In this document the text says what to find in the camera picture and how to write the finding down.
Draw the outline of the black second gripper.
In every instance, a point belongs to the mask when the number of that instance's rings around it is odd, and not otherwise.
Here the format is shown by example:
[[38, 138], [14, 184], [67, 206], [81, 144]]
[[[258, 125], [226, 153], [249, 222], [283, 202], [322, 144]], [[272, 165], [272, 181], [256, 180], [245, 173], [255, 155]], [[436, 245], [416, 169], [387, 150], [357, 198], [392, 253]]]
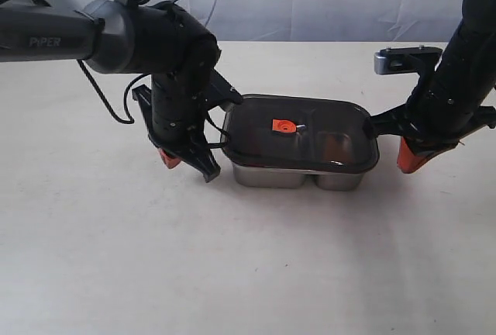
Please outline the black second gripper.
[[242, 95], [216, 70], [153, 74], [151, 86], [132, 90], [141, 110], [150, 142], [168, 169], [181, 162], [201, 172], [210, 182], [220, 173], [213, 149], [224, 147], [230, 135], [222, 128], [221, 140], [209, 143], [205, 123], [213, 124], [209, 111], [229, 111], [243, 102]]

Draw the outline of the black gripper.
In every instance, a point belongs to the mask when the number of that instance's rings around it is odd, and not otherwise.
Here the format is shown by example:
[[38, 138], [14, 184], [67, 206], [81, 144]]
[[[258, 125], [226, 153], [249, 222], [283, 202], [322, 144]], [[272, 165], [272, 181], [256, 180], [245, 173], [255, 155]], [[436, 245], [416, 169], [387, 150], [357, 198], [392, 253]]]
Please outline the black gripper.
[[367, 121], [369, 136], [403, 136], [397, 166], [404, 174], [423, 166], [430, 151], [495, 125], [495, 110], [482, 104], [495, 86], [495, 35], [457, 32], [442, 50], [404, 104]]

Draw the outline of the black second robot arm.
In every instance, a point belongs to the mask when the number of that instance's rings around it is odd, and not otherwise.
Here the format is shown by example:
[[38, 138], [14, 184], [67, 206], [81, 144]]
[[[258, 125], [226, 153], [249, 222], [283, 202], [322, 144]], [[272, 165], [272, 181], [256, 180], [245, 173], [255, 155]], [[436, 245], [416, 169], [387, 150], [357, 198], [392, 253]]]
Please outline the black second robot arm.
[[133, 74], [125, 94], [138, 103], [166, 166], [186, 163], [206, 181], [220, 172], [204, 134], [208, 113], [243, 100], [216, 71], [220, 54], [215, 36], [173, 2], [96, 0], [83, 11], [1, 10], [2, 61], [76, 60], [86, 75]]

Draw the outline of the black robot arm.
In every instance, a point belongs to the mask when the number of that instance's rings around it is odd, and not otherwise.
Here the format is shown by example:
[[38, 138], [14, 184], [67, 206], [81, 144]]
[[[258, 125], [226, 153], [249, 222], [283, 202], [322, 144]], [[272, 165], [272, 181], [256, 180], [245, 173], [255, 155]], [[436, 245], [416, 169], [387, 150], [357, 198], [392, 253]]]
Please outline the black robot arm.
[[366, 125], [371, 136], [401, 138], [397, 165], [405, 174], [481, 128], [493, 129], [495, 108], [483, 102], [495, 87], [495, 0], [463, 0], [462, 19], [445, 49], [382, 49], [374, 55], [374, 70], [418, 75], [404, 104]]

